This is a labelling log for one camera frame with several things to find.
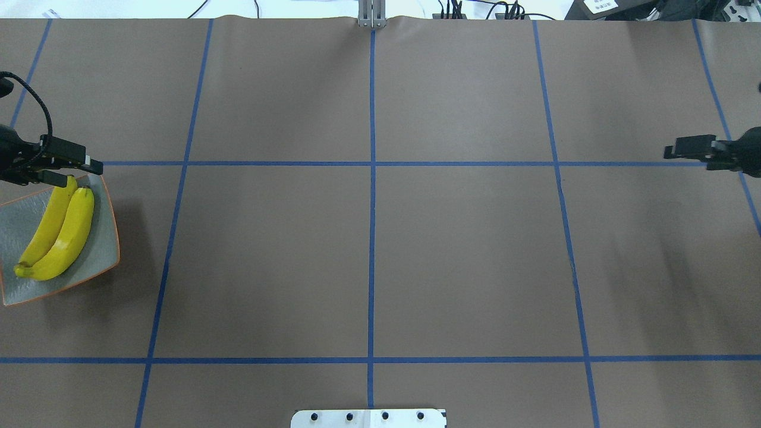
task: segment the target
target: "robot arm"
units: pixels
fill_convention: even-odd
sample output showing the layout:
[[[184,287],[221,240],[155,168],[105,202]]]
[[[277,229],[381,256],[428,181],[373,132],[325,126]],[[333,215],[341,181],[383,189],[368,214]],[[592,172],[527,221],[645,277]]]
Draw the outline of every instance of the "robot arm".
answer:
[[[13,83],[7,78],[21,83],[42,107],[48,133],[39,143],[25,142],[13,128],[0,124],[0,180],[21,186],[45,183],[66,187],[66,176],[51,170],[74,168],[101,175],[103,163],[90,158],[83,145],[53,136],[47,107],[25,81],[13,73],[0,72],[0,97],[13,91]]]
[[[748,129],[736,141],[720,141],[716,136],[678,138],[664,150],[664,159],[695,159],[709,171],[740,171],[761,177],[761,126]]]

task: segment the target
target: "blue tape line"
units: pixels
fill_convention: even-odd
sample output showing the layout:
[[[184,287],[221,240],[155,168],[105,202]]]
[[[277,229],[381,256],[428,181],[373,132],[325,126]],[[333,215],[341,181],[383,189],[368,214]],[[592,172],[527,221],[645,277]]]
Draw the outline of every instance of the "blue tape line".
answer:
[[[103,161],[107,166],[168,166],[184,161]],[[188,161],[189,166],[273,167],[554,167],[553,161]],[[561,167],[672,167],[703,168],[701,162],[559,161]]]
[[[708,60],[705,57],[705,50],[703,49],[703,42],[700,37],[700,31],[698,30],[698,22],[693,19],[693,31],[695,32],[695,41],[698,43],[698,51],[700,52],[700,60],[703,63],[703,71],[705,72],[705,80],[708,81],[708,88],[711,90],[711,96],[714,99],[714,104],[716,105],[716,110],[718,111],[718,117],[721,121],[721,126],[724,127],[724,134],[727,136],[728,140],[732,140],[732,134],[729,132],[729,125],[727,125],[727,118],[724,115],[724,109],[721,108],[721,101],[718,99],[718,93],[716,92],[716,87],[713,83],[713,78],[711,77],[711,69],[708,67]],[[750,207],[750,214],[753,217],[753,223],[756,225],[756,231],[758,232],[759,236],[761,236],[761,222],[759,221],[759,215],[756,211],[756,204],[753,202],[753,196],[750,194],[750,190],[748,189],[748,183],[745,180],[745,176],[743,173],[738,172],[738,176],[740,176],[740,183],[743,186],[743,192],[745,193],[745,199],[748,202],[748,206]]]
[[[366,161],[189,161],[192,166],[369,167]]]
[[[578,275],[576,273],[576,259],[573,253],[573,243],[571,241],[571,229],[568,226],[568,212],[565,208],[565,195],[563,194],[562,176],[560,175],[560,163],[558,161],[558,150],[555,143],[555,128],[552,126],[552,112],[549,108],[549,95],[547,94],[547,82],[544,75],[544,62],[542,60],[542,47],[539,39],[539,28],[536,21],[533,24],[534,43],[537,45],[537,62],[539,63],[539,76],[542,83],[542,96],[544,98],[544,113],[547,119],[547,130],[549,132],[549,145],[552,149],[552,161],[555,163],[555,181],[558,187],[558,198],[560,200],[560,212],[563,219],[563,230],[565,232],[565,247],[568,251],[568,261],[571,264],[571,274],[573,278],[573,288],[576,300],[576,315],[578,318],[579,333],[581,334],[581,349],[584,352],[584,368],[587,373],[587,389],[589,390],[589,402],[592,410],[592,421],[595,428],[600,428],[600,416],[597,412],[597,396],[594,391],[594,379],[592,378],[592,365],[589,361],[589,346],[587,345],[587,329],[584,325],[584,309],[581,306],[581,292],[578,288]]]
[[[698,31],[698,21],[693,19],[693,31],[695,32],[695,41],[698,43],[698,51],[700,52],[700,60],[703,62],[703,71],[705,72],[705,79],[708,81],[708,89],[711,90],[711,96],[714,98],[714,104],[716,110],[718,110],[718,118],[721,121],[721,126],[724,127],[724,134],[727,139],[732,139],[732,135],[729,132],[729,126],[727,125],[727,118],[724,117],[724,110],[721,109],[721,102],[718,99],[716,93],[716,87],[713,84],[713,78],[711,78],[711,71],[708,69],[708,60],[705,58],[705,50],[703,50],[703,42],[700,38],[700,31]]]
[[[80,356],[4,356],[0,364],[145,364],[146,358]]]
[[[745,199],[748,201],[750,207],[750,215],[753,217],[753,222],[756,223],[756,231],[761,236],[761,221],[759,221],[759,213],[756,211],[756,204],[753,202],[753,197],[750,195],[750,189],[748,188],[748,182],[745,180],[743,173],[740,175],[740,183],[743,185],[743,192],[745,193]]]
[[[549,161],[379,161],[379,167],[551,167]]]
[[[761,361],[761,355],[622,355],[591,356],[593,363],[640,363],[647,361]]]
[[[241,364],[241,365],[290,365],[290,364],[365,364],[363,356],[324,356],[295,358],[154,358],[153,364]]]
[[[180,166],[182,164],[183,164],[182,161],[103,161],[103,165],[111,166],[111,167],[168,166],[168,165]]]
[[[376,364],[583,363],[583,356],[379,356]]]
[[[34,60],[32,60],[32,66],[29,69],[29,74],[27,75],[27,83],[29,85],[32,85],[32,77],[34,77],[34,70],[37,69],[37,63],[40,61],[40,56],[43,53],[43,46],[45,46],[45,41],[47,40],[48,34],[50,33],[50,26],[53,25],[53,20],[48,19],[47,24],[45,25],[45,30],[43,32],[43,38],[40,39],[40,45],[37,47],[37,52],[34,54]],[[18,102],[16,103],[16,109],[13,110],[13,118],[11,119],[11,128],[16,127],[16,120],[18,119],[18,114],[21,112],[21,105],[24,103],[24,98],[27,96],[27,89],[21,88],[21,95],[18,97]]]
[[[702,162],[627,162],[627,161],[559,161],[562,167],[698,167],[704,168]]]
[[[135,428],[140,428],[142,425],[142,415],[145,410],[145,399],[148,396],[148,383],[151,380],[151,362],[148,361],[143,369],[143,382],[140,388],[140,398],[138,399],[138,411],[135,415]]]
[[[209,44],[212,40],[212,29],[214,28],[214,20],[209,20],[209,26],[206,30],[206,40],[203,47],[203,57],[201,58],[201,69],[198,74],[198,85],[196,86],[196,98],[193,101],[193,112],[190,117],[190,125],[188,128],[188,138],[185,144],[185,155],[183,156],[183,169],[180,172],[180,184],[177,187],[177,199],[174,203],[174,214],[172,215],[172,225],[169,231],[169,241],[167,242],[167,253],[164,256],[164,269],[161,273],[161,285],[158,289],[158,299],[156,301],[156,312],[153,317],[153,327],[151,328],[151,340],[148,344],[148,361],[145,364],[145,374],[143,376],[143,384],[140,391],[140,402],[138,403],[138,411],[135,416],[135,428],[139,428],[142,424],[143,410],[145,409],[145,397],[148,393],[148,381],[151,377],[151,360],[156,349],[156,337],[158,335],[158,325],[161,320],[161,309],[164,305],[164,293],[167,288],[167,278],[169,276],[169,263],[172,258],[172,252],[174,250],[174,236],[177,231],[177,220],[180,217],[180,206],[183,200],[183,191],[185,188],[185,178],[187,175],[188,161],[190,159],[190,150],[193,146],[193,131],[196,127],[196,116],[198,114],[198,105],[201,101],[201,90],[203,88],[203,75],[206,71],[206,59],[209,56]]]
[[[598,355],[598,356],[318,356],[318,357],[78,357],[4,356],[0,364],[140,364],[147,365],[296,365],[296,364],[521,364],[521,363],[640,363],[647,361],[759,361],[761,354]]]
[[[375,357],[375,30],[370,32],[370,243],[368,251],[368,409],[374,407]]]

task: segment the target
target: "cable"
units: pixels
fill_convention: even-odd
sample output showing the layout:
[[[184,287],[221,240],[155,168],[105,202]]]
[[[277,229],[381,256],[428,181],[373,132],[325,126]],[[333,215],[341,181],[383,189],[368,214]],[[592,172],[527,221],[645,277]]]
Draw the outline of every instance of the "cable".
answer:
[[[468,0],[468,2],[486,3],[487,5],[494,5],[495,2],[487,2],[486,0]]]
[[[486,19],[489,19],[489,17],[492,16],[492,11],[494,10],[494,8],[496,8],[499,5],[503,5],[505,7],[505,14],[508,14],[508,8],[510,7],[510,5],[508,5],[505,2],[496,2],[496,3],[492,3],[492,8],[489,9],[489,13],[486,14]]]
[[[447,0],[452,1],[452,19],[463,19],[463,9],[462,9],[462,2],[460,4],[457,4],[457,0]]]
[[[195,14],[197,14],[197,13],[198,13],[198,11],[200,11],[201,9],[203,9],[203,7],[204,7],[204,6],[206,6],[206,3],[209,3],[209,0],[203,0],[203,3],[201,3],[201,5],[200,5],[200,6],[199,6],[199,7],[196,9],[196,11],[195,11],[195,12],[193,12],[192,14],[190,14],[190,16],[188,17],[188,19],[192,18],[192,17],[193,17]]]
[[[515,15],[518,14],[518,2],[513,3],[513,6],[510,8],[510,11],[505,14],[503,19],[513,19]]]
[[[518,16],[516,16],[516,17],[515,17],[515,18],[513,18],[513,19],[521,19],[521,18],[522,18],[522,17],[524,17],[524,16],[531,16],[531,15],[536,15],[536,16],[544,16],[545,18],[549,18],[549,19],[551,19],[551,20],[553,20],[553,21],[557,21],[555,18],[553,18],[553,17],[551,17],[551,16],[549,16],[549,15],[545,15],[545,14],[519,14]]]
[[[51,137],[53,137],[53,121],[50,119],[50,112],[48,111],[45,103],[43,103],[42,98],[40,98],[40,96],[37,95],[37,93],[34,91],[34,89],[32,89],[31,86],[29,86],[28,83],[26,83],[22,78],[18,77],[17,75],[11,72],[0,72],[0,78],[4,78],[4,77],[12,78],[13,80],[21,83],[21,86],[23,86],[24,89],[26,89],[27,92],[29,92],[29,94],[34,98],[34,100],[40,105],[40,107],[42,107],[43,113],[45,114],[45,124],[47,125],[47,129],[48,129],[47,139],[50,139]],[[45,140],[43,140],[40,143],[40,150],[34,156],[32,156],[31,159],[29,159],[28,161],[24,162],[21,165],[11,168],[10,171],[19,171],[21,169],[26,168],[27,166],[37,161],[37,159],[39,159],[43,155],[44,152],[45,152]]]
[[[415,1],[418,2],[418,6],[420,6],[420,10],[423,11],[423,17],[424,18],[428,17],[428,14],[425,13],[425,8],[423,7],[423,4],[420,2],[420,0],[415,0]]]

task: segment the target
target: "banana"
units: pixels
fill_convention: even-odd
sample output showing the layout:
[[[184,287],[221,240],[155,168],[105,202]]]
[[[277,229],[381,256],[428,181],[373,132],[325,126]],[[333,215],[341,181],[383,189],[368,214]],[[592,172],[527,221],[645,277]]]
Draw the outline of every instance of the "banana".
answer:
[[[29,241],[27,249],[18,259],[19,265],[23,267],[32,266],[53,247],[58,238],[58,233],[61,232],[68,202],[75,190],[77,190],[77,181],[73,175],[66,178],[66,187],[53,188],[53,194],[50,195],[43,219],[37,226],[37,231],[34,232],[32,240]]]
[[[32,267],[17,264],[14,268],[16,275],[45,281],[55,278],[68,269],[74,260],[77,260],[88,240],[94,207],[95,196],[92,189],[90,187],[77,189],[71,202],[68,203],[66,218],[56,243]]]

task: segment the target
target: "white label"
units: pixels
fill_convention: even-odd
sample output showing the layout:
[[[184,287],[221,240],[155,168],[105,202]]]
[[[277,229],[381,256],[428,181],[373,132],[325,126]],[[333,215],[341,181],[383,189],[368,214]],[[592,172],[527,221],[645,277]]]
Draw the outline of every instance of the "white label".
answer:
[[[584,0],[584,4],[593,14],[599,14],[618,7],[616,0]]]

